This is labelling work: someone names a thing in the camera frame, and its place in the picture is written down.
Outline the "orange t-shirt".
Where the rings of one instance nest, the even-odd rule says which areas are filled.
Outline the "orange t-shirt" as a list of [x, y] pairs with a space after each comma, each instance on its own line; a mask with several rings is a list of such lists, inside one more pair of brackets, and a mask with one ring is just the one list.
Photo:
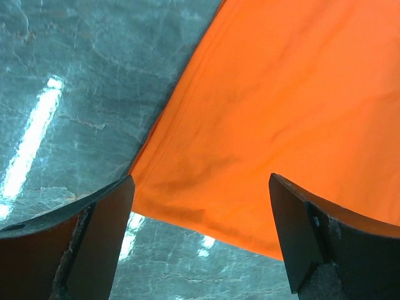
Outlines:
[[281, 259], [272, 173], [399, 224], [398, 1], [223, 1], [131, 168], [132, 210]]

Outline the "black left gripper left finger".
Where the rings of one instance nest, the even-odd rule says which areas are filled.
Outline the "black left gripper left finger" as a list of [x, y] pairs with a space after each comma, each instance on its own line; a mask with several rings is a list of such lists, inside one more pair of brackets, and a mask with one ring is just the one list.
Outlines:
[[1, 230], [1, 299], [108, 299], [132, 208], [127, 175]]

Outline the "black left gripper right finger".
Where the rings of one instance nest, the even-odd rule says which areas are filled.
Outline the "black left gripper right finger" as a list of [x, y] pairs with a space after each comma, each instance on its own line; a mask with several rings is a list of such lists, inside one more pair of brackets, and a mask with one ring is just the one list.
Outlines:
[[399, 299], [399, 226], [325, 200], [278, 174], [271, 207], [299, 299]]

